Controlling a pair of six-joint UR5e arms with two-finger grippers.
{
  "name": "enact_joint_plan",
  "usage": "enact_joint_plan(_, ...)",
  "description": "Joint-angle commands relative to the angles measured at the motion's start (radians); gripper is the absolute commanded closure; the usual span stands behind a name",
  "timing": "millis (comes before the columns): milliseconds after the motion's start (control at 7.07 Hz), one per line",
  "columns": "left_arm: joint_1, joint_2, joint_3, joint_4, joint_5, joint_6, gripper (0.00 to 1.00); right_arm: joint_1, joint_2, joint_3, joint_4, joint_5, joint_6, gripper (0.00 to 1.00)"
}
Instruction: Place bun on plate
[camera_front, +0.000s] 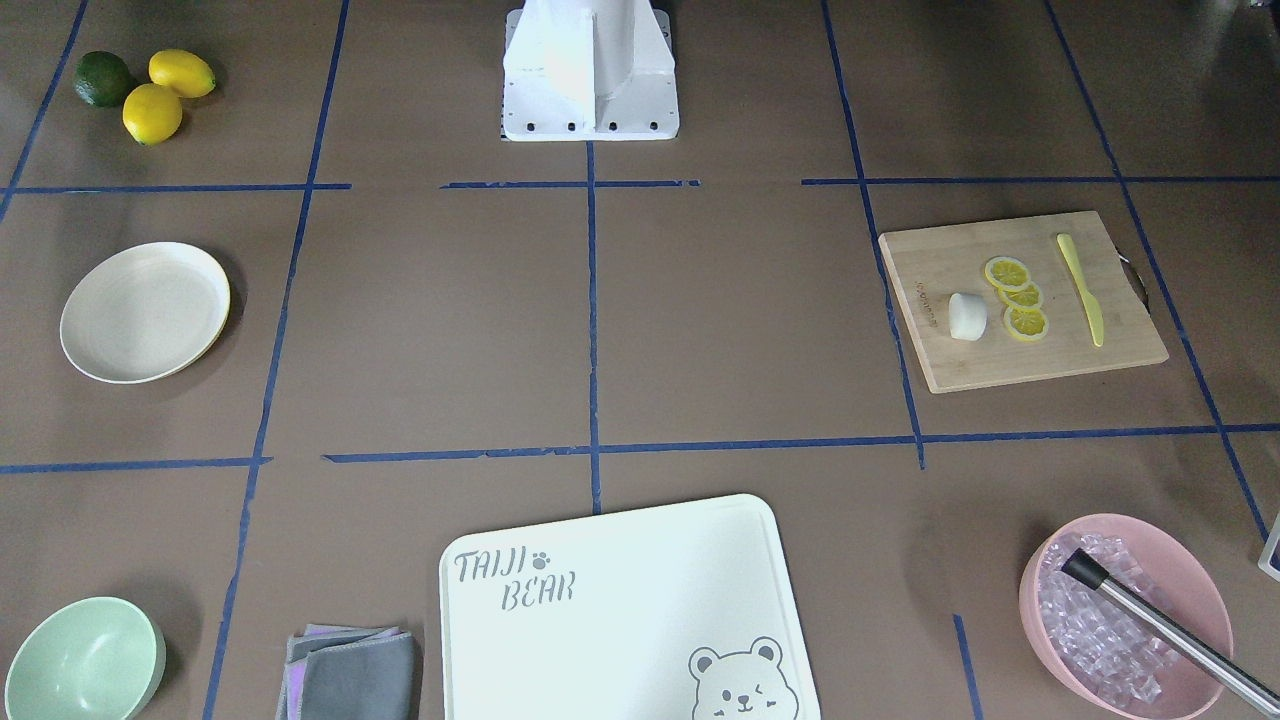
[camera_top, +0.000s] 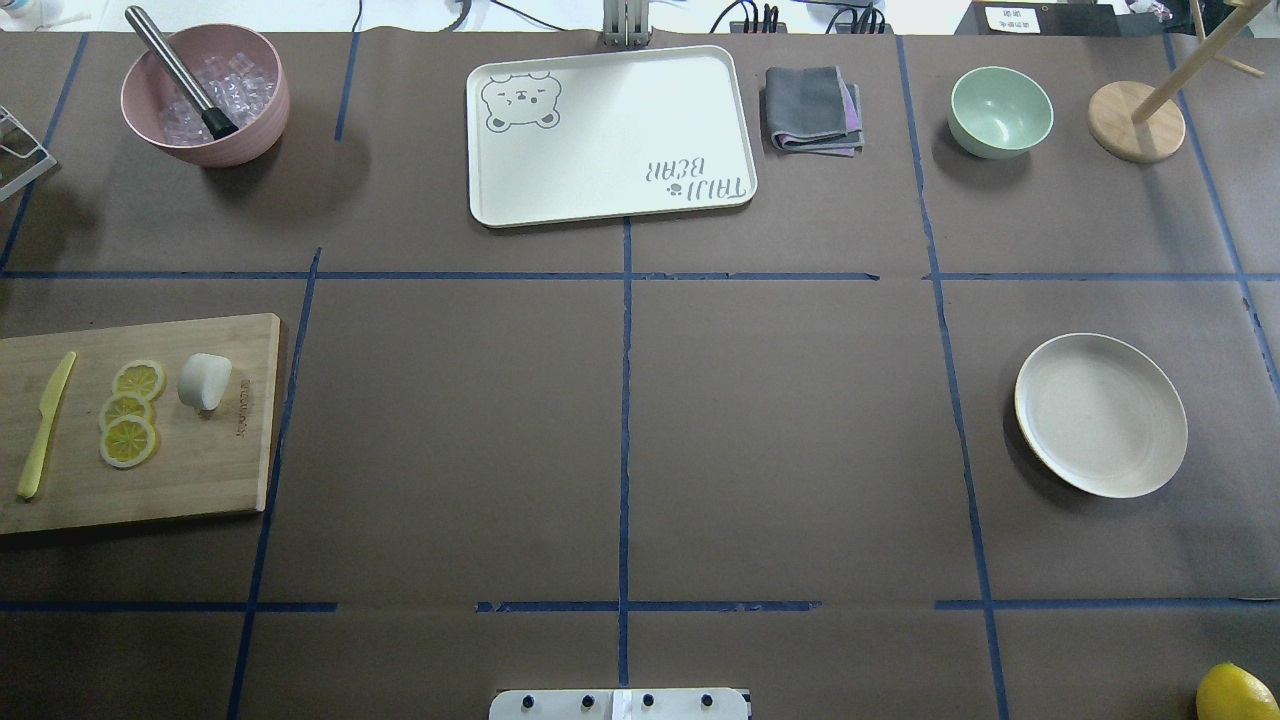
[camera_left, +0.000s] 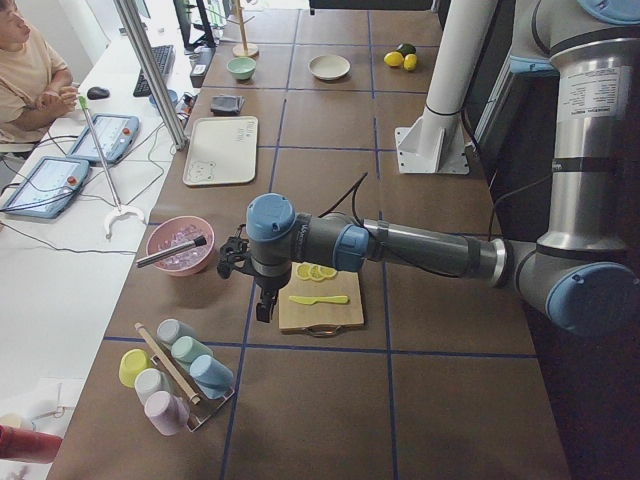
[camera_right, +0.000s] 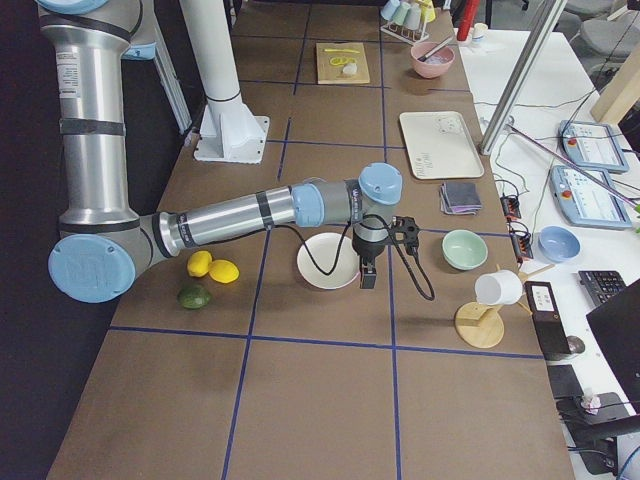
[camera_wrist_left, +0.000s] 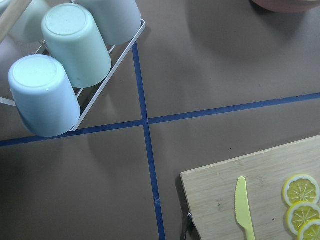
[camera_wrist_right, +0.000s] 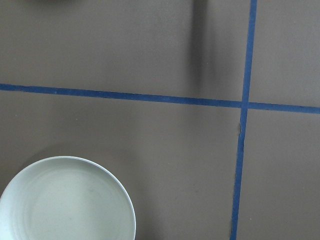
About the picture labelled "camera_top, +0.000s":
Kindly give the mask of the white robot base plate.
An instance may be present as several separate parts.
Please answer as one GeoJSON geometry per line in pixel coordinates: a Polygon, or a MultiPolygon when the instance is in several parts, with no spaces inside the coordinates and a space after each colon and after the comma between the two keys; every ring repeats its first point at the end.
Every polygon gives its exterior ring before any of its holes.
{"type": "Polygon", "coordinates": [[[512,689],[489,719],[750,719],[748,691],[728,687],[512,689]]]}

